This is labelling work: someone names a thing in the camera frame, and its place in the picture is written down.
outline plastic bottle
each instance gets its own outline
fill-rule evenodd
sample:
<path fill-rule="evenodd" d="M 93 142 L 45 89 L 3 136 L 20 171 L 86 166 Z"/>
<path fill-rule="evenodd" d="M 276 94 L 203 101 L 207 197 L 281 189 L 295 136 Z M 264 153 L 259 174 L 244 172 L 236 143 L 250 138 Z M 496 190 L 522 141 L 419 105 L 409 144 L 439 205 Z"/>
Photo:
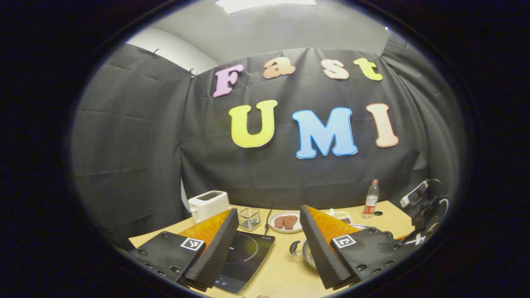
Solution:
<path fill-rule="evenodd" d="M 371 218 L 374 215 L 375 204 L 379 199 L 379 181 L 377 179 L 372 180 L 372 185 L 368 189 L 366 195 L 365 208 L 363 210 L 363 218 Z"/>

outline black foam pad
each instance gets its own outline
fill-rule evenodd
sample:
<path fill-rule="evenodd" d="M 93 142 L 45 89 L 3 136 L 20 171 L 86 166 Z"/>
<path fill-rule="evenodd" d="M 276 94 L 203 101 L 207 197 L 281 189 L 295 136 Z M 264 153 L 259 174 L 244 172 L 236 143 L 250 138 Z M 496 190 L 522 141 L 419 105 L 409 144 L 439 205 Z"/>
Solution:
<path fill-rule="evenodd" d="M 228 257 L 230 245 L 239 225 L 237 210 L 233 208 L 215 234 L 214 239 L 197 262 L 184 275 L 187 285 L 201 291 L 212 287 Z"/>
<path fill-rule="evenodd" d="M 348 272 L 329 244 L 326 243 L 319 227 L 304 205 L 300 208 L 300 223 L 324 287 L 341 287 L 349 281 L 353 281 L 351 279 L 352 274 Z"/>

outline foam letter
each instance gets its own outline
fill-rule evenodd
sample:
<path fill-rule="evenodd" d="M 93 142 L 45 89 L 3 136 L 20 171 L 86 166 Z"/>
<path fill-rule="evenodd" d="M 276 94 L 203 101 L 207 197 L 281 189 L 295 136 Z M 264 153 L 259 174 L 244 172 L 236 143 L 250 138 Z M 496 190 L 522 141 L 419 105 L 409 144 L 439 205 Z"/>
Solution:
<path fill-rule="evenodd" d="M 228 114 L 232 117 L 232 140 L 237 146 L 243 148 L 259 147 L 265 145 L 274 135 L 274 107 L 278 105 L 276 100 L 260 101 L 256 108 L 261 110 L 261 131 L 250 135 L 246 128 L 247 114 L 250 106 L 238 106 L 232 108 Z"/>
<path fill-rule="evenodd" d="M 376 74 L 374 72 L 373 67 L 377 67 L 375 63 L 369 62 L 366 58 L 359 58 L 354 61 L 354 64 L 359 65 L 363 74 L 370 80 L 380 81 L 383 79 L 382 74 Z"/>
<path fill-rule="evenodd" d="M 287 57 L 278 57 L 272 60 L 269 60 L 265 63 L 265 69 L 263 71 L 263 76 L 266 78 L 273 78 L 279 75 L 288 75 L 295 71 L 296 67 L 291 65 L 291 60 Z"/>
<path fill-rule="evenodd" d="M 316 156 L 316 150 L 311 146 L 311 139 L 315 141 L 320 153 L 326 156 L 335 138 L 335 155 L 352 155 L 357 153 L 357 146 L 351 135 L 351 110 L 348 108 L 334 108 L 326 126 L 320 122 L 313 111 L 303 110 L 293 114 L 293 119 L 300 128 L 300 150 L 296 152 L 299 159 L 310 159 Z"/>
<path fill-rule="evenodd" d="M 244 69 L 245 67 L 243 64 L 237 64 L 216 72 L 215 75 L 217 76 L 217 87 L 215 88 L 214 97 L 229 94 L 232 91 L 232 87 L 230 87 L 228 83 L 234 85 L 235 82 L 237 82 L 237 73 L 235 72 L 241 72 Z"/>
<path fill-rule="evenodd" d="M 377 140 L 375 144 L 379 147 L 391 147 L 399 142 L 398 137 L 394 135 L 392 124 L 388 118 L 388 106 L 384 103 L 373 103 L 366 106 L 366 109 L 372 113 L 377 127 Z"/>
<path fill-rule="evenodd" d="M 344 64 L 338 60 L 324 59 L 320 62 L 320 65 L 324 67 L 324 73 L 330 78 L 336 78 L 338 80 L 346 80 L 350 77 L 350 74 L 344 69 Z"/>

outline black fabric backdrop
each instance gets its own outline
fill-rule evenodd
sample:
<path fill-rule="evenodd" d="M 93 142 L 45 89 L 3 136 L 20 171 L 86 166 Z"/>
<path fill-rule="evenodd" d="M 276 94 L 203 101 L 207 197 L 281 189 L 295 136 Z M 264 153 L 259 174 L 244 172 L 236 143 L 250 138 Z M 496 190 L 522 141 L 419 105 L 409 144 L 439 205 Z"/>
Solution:
<path fill-rule="evenodd" d="M 190 75 L 160 56 L 120 47 L 77 108 L 72 163 L 83 204 L 115 242 L 185 218 L 174 154 Z"/>
<path fill-rule="evenodd" d="M 263 77 L 263 65 L 288 57 L 294 73 Z M 353 64 L 366 58 L 382 81 Z M 323 59 L 350 73 L 333 80 Z M 241 63 L 245 70 L 230 94 L 213 98 L 215 72 Z M 275 134 L 262 147 L 241 148 L 231 138 L 228 111 L 249 104 L 248 131 L 261 129 L 259 101 L 274 99 Z M 389 106 L 392 147 L 377 147 L 371 103 Z M 298 124 L 291 117 L 312 110 L 326 124 L 333 108 L 352 110 L 358 152 L 320 152 L 298 159 Z M 228 192 L 232 204 L 276 209 L 340 208 L 364 204 L 372 179 L 380 200 L 398 200 L 427 178 L 456 193 L 467 155 L 458 100 L 433 66 L 399 36 L 390 34 L 381 57 L 326 48 L 291 49 L 240 59 L 190 78 L 172 62 L 123 45 L 88 86 L 74 123 L 73 162 L 87 211 L 123 247 L 128 237 L 185 218 L 180 179 L 188 198 Z"/>

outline letter m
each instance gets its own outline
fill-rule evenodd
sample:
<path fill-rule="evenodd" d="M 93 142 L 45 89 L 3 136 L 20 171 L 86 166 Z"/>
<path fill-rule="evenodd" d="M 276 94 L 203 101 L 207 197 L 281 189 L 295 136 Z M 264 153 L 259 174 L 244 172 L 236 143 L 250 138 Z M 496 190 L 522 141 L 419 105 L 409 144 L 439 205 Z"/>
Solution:
<path fill-rule="evenodd" d="M 357 146 L 351 135 L 350 125 L 351 110 L 348 108 L 334 108 L 326 126 L 310 110 L 298 111 L 293 114 L 293 119 L 298 122 L 300 128 L 300 150 L 296 152 L 299 159 L 310 159 L 316 156 L 313 149 L 313 140 L 322 155 L 329 153 L 333 139 L 335 155 L 352 155 L 357 153 Z"/>

